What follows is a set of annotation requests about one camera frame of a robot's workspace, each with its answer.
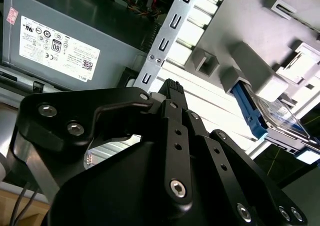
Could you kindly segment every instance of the hard drive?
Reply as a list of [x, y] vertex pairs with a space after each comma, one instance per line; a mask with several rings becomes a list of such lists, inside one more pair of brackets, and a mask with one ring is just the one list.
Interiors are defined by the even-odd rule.
[[306, 163], [313, 163], [320, 158], [317, 139], [307, 132], [280, 100], [268, 102], [261, 99], [243, 82], [237, 83], [231, 93], [235, 96], [252, 134], [258, 140], [266, 139], [297, 158], [305, 156], [307, 152], [308, 160], [303, 160]]

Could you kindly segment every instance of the qr code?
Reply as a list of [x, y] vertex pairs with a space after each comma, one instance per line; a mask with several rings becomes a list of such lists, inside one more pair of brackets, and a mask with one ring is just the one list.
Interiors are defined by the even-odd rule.
[[83, 60], [82, 68], [83, 68], [83, 69], [86, 69], [86, 70], [88, 70], [88, 71], [91, 71], [93, 65], [94, 65], [94, 64], [91, 63], [90, 61]]

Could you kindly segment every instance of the wooden surface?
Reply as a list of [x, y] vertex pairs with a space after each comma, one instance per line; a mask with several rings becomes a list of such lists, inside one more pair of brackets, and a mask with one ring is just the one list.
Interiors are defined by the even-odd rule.
[[[14, 209], [18, 195], [9, 193], [7, 191], [0, 190], [0, 226], [9, 225], [12, 211]], [[23, 198], [18, 214], [28, 203], [28, 198]], [[32, 205], [29, 207], [22, 220], [19, 222], [19, 226], [40, 226], [42, 219], [46, 215], [49, 205], [33, 201]]]

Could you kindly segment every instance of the silver screw head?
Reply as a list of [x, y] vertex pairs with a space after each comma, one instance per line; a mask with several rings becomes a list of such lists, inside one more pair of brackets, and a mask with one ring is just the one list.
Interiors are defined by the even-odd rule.
[[53, 117], [55, 115], [57, 115], [57, 109], [55, 109], [53, 106], [51, 105], [41, 105], [38, 108], [38, 112], [45, 117]]
[[192, 117], [194, 117], [196, 120], [199, 119], [199, 115], [197, 115], [196, 113], [191, 113]]
[[224, 133], [222, 133], [222, 132], [219, 132], [219, 135], [225, 140], [227, 137], [226, 137], [226, 135], [224, 134]]
[[67, 129], [70, 134], [75, 136], [82, 135], [85, 132], [85, 129], [83, 128], [83, 126], [78, 123], [68, 124]]
[[299, 214], [299, 212], [298, 212], [294, 207], [291, 208], [291, 211], [292, 211], [293, 215], [294, 215], [300, 222], [303, 221], [303, 218], [302, 218], [301, 214]]
[[280, 206], [279, 211], [287, 221], [290, 221], [290, 216], [288, 215], [288, 213], [285, 211], [283, 207]]
[[149, 97], [146, 96], [145, 94], [140, 94], [140, 97], [141, 97], [143, 100], [148, 100], [148, 99], [149, 99]]
[[245, 206], [239, 203], [236, 205], [236, 209], [238, 210], [239, 215], [244, 221], [246, 221], [247, 223], [251, 222], [252, 220], [251, 215], [249, 211], [245, 208]]
[[172, 106], [174, 109], [178, 108], [178, 106], [176, 104], [174, 104], [174, 103], [170, 103], [170, 106]]
[[184, 185], [180, 181], [172, 180], [170, 182], [170, 187], [171, 187], [172, 192], [178, 198], [183, 198], [184, 196], [186, 196], [186, 189], [185, 189]]

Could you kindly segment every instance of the white label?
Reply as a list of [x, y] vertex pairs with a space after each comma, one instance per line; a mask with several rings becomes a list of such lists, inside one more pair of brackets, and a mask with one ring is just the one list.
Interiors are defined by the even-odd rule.
[[20, 56], [87, 82], [100, 50], [21, 16]]

